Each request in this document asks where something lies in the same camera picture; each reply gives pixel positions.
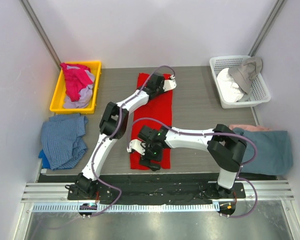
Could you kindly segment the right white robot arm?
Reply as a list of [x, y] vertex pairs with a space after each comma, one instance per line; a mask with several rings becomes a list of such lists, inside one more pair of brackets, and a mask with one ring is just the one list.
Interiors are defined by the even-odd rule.
[[219, 166], [214, 187], [205, 191], [210, 199], [233, 198], [234, 183], [241, 168], [247, 141], [228, 127], [217, 124], [214, 129], [190, 130], [162, 126], [159, 130], [143, 126], [129, 150], [140, 154], [139, 164], [157, 171], [166, 149], [186, 148], [208, 152]]

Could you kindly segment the teal folded t shirt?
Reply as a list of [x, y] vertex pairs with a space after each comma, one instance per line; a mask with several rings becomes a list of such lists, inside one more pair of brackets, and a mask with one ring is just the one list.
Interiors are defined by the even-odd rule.
[[287, 131], [249, 131], [240, 127], [232, 131], [250, 139], [258, 151], [256, 158], [243, 166], [243, 173], [277, 176], [286, 175], [292, 168], [292, 145]]

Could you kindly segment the red t shirt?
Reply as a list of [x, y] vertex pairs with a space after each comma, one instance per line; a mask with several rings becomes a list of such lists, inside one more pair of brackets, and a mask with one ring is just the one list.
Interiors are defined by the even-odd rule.
[[[141, 87], [143, 83], [148, 78], [148, 73], [139, 73], [137, 78], [137, 88]], [[133, 121], [136, 121], [140, 118], [152, 118], [164, 123], [167, 126], [172, 126], [173, 120], [173, 91], [167, 91], [155, 99], [150, 100], [146, 105], [138, 108], [133, 113]], [[141, 120], [135, 123], [132, 126], [131, 130], [131, 140], [137, 138], [138, 133], [142, 129], [143, 126], [148, 126], [152, 129], [159, 130], [161, 128], [161, 124], [153, 121], [153, 120]], [[148, 167], [142, 166], [139, 164], [140, 154], [137, 152], [130, 154], [130, 168], [132, 170], [150, 170]], [[171, 168], [171, 150], [164, 149], [163, 157], [160, 162], [160, 166], [162, 169], [170, 169]]]

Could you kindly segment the yellow plastic bin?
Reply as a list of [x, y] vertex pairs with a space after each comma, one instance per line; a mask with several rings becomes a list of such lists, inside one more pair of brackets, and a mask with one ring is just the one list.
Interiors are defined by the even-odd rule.
[[96, 101], [98, 95], [99, 81], [102, 72], [102, 62], [98, 60], [94, 61], [79, 61], [79, 62], [65, 62], [67, 64], [81, 64], [90, 68], [90, 72], [94, 75], [94, 85], [92, 89], [92, 97], [85, 108], [64, 108], [66, 97], [66, 83], [63, 70], [61, 68], [60, 74], [56, 83], [56, 87], [53, 93], [53, 97], [50, 103], [50, 111], [56, 114], [93, 114], [96, 108]]

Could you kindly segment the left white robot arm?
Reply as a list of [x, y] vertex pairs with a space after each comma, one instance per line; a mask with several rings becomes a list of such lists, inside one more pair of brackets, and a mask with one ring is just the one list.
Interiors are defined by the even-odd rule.
[[120, 102], [109, 102], [99, 124], [99, 137], [88, 163], [78, 174], [70, 194], [92, 199], [97, 192], [97, 181], [102, 167], [115, 143], [126, 132], [129, 115], [157, 96], [167, 92], [166, 79], [161, 73], [150, 74], [143, 85]]

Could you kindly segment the white shirt in basket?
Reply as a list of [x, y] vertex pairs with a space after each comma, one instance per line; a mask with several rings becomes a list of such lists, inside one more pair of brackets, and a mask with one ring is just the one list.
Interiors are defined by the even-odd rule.
[[216, 80], [225, 102], [235, 103], [244, 97], [244, 92], [241, 90], [234, 78], [229, 75], [229, 68], [221, 70], [217, 75]]

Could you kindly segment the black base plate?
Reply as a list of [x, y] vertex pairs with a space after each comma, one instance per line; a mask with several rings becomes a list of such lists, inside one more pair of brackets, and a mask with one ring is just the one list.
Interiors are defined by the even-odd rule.
[[68, 200], [117, 205], [195, 205], [246, 198], [242, 183], [236, 182], [231, 190], [218, 192], [216, 180], [215, 173], [102, 175], [95, 181], [78, 175], [65, 188]]

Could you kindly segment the pink t shirt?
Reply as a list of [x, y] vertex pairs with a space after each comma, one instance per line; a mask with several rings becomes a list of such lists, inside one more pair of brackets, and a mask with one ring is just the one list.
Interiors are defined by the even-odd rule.
[[80, 91], [90, 87], [95, 81], [95, 76], [89, 67], [82, 64], [63, 62], [60, 67], [64, 74], [66, 95], [72, 102], [79, 101]]

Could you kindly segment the blue checkered shirt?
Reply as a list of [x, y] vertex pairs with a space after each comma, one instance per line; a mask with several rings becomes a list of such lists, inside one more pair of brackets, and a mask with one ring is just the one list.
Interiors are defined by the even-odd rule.
[[79, 113], [56, 114], [41, 128], [42, 152], [51, 170], [74, 168], [88, 150], [83, 137], [88, 118]]

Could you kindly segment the grey shirt in basket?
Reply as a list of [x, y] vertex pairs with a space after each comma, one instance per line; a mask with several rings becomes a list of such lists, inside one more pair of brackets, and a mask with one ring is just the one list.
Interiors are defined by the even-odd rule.
[[243, 92], [249, 94], [252, 83], [261, 72], [262, 67], [262, 59], [253, 56], [244, 60], [239, 66], [230, 68], [228, 74], [234, 79]]

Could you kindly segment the white perforated basket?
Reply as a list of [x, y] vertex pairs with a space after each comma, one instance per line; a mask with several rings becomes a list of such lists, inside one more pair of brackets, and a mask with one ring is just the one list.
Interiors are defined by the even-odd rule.
[[245, 94], [242, 99], [233, 103], [224, 100], [219, 83], [217, 81], [218, 74], [225, 68], [239, 66], [248, 58], [250, 58], [248, 55], [227, 55], [212, 57], [209, 60], [211, 75], [213, 77], [220, 104], [223, 109], [252, 108], [259, 104], [267, 103], [271, 100], [270, 92], [261, 73], [259, 73], [256, 79], [252, 82], [249, 94]]

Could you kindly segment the lavender t shirt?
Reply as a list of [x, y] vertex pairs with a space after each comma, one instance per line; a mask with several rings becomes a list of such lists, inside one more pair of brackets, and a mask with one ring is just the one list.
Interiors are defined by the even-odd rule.
[[71, 101], [71, 99], [67, 96], [65, 96], [63, 107], [65, 109], [80, 109], [85, 108], [93, 95], [93, 86], [94, 83], [91, 86], [87, 86], [86, 88], [82, 89], [80, 94], [80, 99], [78, 101]]

